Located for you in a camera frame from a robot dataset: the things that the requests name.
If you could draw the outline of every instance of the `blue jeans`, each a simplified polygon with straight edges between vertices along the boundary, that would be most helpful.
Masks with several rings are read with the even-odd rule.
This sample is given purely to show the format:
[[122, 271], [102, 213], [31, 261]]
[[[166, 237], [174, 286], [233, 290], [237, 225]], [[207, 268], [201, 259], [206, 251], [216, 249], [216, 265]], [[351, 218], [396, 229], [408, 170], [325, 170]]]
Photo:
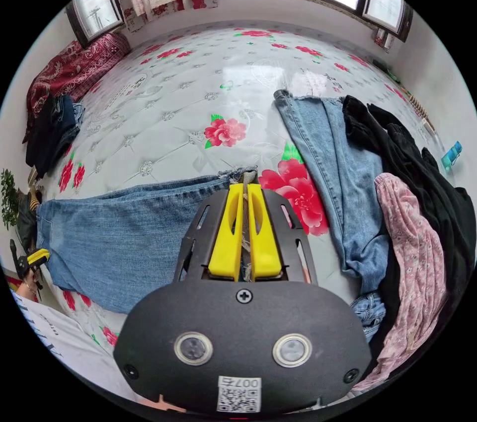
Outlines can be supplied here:
[[65, 150], [75, 140], [75, 137], [80, 132], [81, 123], [83, 121], [84, 106], [81, 103], [73, 104], [72, 106], [75, 125], [62, 134], [51, 160], [51, 166], [58, 162], [59, 158], [64, 154]]
[[361, 278], [361, 294], [377, 290], [389, 251], [374, 186], [381, 158], [348, 142], [339, 99], [295, 98], [286, 90], [274, 97], [323, 201], [343, 273]]
[[42, 203], [37, 248], [50, 252], [53, 283], [129, 313], [172, 282], [182, 237], [199, 204], [228, 189], [244, 170]]
[[351, 303], [351, 309], [361, 320], [366, 341], [376, 334], [379, 325], [386, 315], [386, 307], [376, 291], [360, 296]]

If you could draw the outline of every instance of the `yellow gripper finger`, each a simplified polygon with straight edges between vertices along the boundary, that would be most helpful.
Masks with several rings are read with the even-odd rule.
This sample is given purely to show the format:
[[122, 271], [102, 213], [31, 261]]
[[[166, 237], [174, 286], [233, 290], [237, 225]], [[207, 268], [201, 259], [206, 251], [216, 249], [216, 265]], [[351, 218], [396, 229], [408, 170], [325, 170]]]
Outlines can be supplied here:
[[260, 184], [249, 184], [247, 189], [252, 281], [277, 277], [282, 264], [262, 189]]
[[220, 223], [209, 272], [219, 278], [239, 281], [240, 256], [242, 250], [243, 184], [232, 184]]
[[45, 248], [40, 248], [35, 253], [32, 253], [28, 258], [28, 264], [32, 265], [33, 263], [37, 262], [40, 258], [45, 257], [47, 260], [50, 259], [50, 252]]

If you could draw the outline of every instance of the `red patterned blanket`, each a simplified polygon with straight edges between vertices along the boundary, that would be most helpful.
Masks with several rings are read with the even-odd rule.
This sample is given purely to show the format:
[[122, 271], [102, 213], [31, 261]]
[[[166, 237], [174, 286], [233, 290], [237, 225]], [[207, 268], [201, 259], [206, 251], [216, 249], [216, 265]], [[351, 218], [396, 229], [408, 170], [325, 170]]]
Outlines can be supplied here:
[[77, 40], [72, 41], [48, 62], [28, 90], [28, 120], [23, 142], [27, 142], [35, 118], [48, 93], [55, 97], [69, 94], [73, 102], [78, 102], [130, 51], [128, 40], [120, 33], [107, 33], [86, 49], [83, 49]]

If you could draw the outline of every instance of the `qr code sticker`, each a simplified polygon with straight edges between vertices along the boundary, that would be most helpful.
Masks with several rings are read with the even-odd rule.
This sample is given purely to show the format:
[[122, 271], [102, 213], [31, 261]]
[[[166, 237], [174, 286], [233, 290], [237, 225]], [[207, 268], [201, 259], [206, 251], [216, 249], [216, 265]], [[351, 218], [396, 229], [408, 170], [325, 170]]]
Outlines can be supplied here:
[[217, 412], [260, 412], [261, 378], [219, 376]]

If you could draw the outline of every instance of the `potted plant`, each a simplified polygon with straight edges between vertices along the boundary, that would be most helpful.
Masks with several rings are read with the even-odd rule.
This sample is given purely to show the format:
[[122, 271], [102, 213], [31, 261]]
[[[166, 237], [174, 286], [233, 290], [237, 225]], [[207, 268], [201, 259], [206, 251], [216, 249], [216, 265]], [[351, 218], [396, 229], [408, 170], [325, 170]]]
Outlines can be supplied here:
[[1, 219], [8, 230], [15, 226], [18, 217], [19, 189], [15, 190], [13, 174], [4, 169], [0, 177], [1, 186]]

